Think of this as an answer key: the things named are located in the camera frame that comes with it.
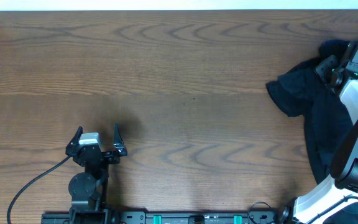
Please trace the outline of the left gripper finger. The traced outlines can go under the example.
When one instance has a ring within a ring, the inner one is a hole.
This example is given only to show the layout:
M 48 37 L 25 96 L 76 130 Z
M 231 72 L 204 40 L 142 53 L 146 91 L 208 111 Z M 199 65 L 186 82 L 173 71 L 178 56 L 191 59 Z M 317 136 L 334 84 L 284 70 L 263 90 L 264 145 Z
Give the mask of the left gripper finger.
M 67 145 L 67 149 L 74 149 L 79 145 L 79 140 L 81 135 L 83 134 L 83 128 L 81 126 L 76 130 L 75 135 L 71 139 L 71 141 Z
M 117 123 L 114 124 L 113 146 L 119 152 L 124 152 L 124 142 L 123 142 L 122 137 L 119 133 L 119 125 Z

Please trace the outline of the dark teal t-shirt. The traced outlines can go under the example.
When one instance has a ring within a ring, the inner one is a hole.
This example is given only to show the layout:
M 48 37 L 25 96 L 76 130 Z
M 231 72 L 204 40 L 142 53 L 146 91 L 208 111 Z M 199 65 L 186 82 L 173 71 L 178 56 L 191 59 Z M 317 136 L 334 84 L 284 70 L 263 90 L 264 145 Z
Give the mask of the dark teal t-shirt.
M 313 126 L 351 127 L 347 109 L 314 71 L 320 61 L 320 58 L 312 58 L 301 62 L 266 83 L 268 95 L 289 117 L 303 115 Z

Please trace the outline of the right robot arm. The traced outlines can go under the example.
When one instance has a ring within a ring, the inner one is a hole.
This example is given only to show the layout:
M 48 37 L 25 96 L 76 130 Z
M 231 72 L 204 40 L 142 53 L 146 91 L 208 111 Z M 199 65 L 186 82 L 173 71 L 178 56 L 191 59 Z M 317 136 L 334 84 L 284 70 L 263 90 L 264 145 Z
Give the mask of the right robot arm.
M 285 74 L 278 86 L 291 114 L 305 117 L 317 186 L 286 209 L 287 223 L 358 223 L 358 56 L 334 55 Z

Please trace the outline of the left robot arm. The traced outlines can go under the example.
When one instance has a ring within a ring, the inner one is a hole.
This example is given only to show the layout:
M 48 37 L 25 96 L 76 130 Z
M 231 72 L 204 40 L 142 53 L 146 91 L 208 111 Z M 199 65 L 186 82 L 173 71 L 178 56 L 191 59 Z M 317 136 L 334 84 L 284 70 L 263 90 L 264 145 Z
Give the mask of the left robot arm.
M 102 151 L 98 133 L 84 133 L 79 127 L 68 143 L 65 154 L 85 168 L 68 185 L 71 195 L 70 223 L 120 223 L 120 214 L 107 204 L 109 166 L 120 163 L 127 149 L 114 125 L 113 150 Z

